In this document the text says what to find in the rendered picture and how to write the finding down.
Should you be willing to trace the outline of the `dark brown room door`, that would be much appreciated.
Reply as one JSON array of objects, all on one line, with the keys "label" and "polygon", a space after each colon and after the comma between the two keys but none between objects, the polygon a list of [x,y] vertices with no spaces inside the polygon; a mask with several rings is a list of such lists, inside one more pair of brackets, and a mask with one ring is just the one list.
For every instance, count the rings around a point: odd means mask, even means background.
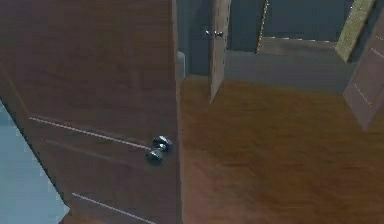
[{"label": "dark brown room door", "polygon": [[176,0],[0,0],[0,101],[66,205],[104,224],[183,224],[176,17]]}]

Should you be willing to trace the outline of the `olive green door frame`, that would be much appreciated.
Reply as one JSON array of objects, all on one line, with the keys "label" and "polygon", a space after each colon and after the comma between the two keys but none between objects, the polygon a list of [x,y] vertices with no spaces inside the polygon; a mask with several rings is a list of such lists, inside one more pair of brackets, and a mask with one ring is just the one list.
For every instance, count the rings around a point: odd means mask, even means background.
[{"label": "olive green door frame", "polygon": [[348,63],[377,0],[353,0],[350,13],[335,46],[336,53]]}]

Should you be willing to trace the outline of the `brown narrow room door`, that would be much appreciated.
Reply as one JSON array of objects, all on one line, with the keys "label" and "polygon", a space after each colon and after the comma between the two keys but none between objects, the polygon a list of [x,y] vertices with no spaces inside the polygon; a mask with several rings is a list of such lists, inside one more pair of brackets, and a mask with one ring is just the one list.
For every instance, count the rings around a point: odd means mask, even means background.
[{"label": "brown narrow room door", "polygon": [[232,0],[212,0],[212,28],[210,31],[223,31],[223,37],[211,37],[210,51],[210,95],[212,103],[223,80],[226,61],[228,26]]}]

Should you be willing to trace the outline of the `silver round door knob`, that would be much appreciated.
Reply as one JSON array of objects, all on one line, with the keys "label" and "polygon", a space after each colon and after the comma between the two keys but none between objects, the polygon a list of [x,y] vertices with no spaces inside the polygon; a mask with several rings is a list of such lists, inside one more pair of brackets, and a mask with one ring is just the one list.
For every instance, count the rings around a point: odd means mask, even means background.
[{"label": "silver round door knob", "polygon": [[159,135],[152,141],[152,147],[146,152],[146,159],[152,164],[159,164],[163,161],[163,154],[172,150],[172,141],[164,136]]}]

